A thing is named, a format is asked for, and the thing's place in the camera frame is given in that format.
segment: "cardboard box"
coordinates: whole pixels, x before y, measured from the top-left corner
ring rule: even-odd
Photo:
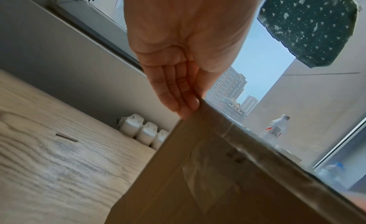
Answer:
[[[360,224],[362,210],[201,101],[106,224]]]

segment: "wood grain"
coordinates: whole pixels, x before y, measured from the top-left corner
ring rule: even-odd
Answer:
[[[103,223],[154,152],[0,71],[0,223]]]

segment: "sky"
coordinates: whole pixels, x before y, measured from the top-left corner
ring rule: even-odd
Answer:
[[[288,49],[255,19],[243,47],[231,65],[248,82],[236,101],[242,103],[248,95],[261,100],[294,59]]]

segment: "green curtain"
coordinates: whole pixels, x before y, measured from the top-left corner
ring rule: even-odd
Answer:
[[[333,63],[353,35],[354,0],[266,0],[258,20],[308,67]]]

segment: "bottle label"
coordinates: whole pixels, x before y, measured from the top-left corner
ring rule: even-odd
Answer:
[[[269,134],[274,135],[275,137],[279,137],[282,133],[281,128],[275,126],[273,127],[272,125],[269,125],[266,129],[265,129]]]

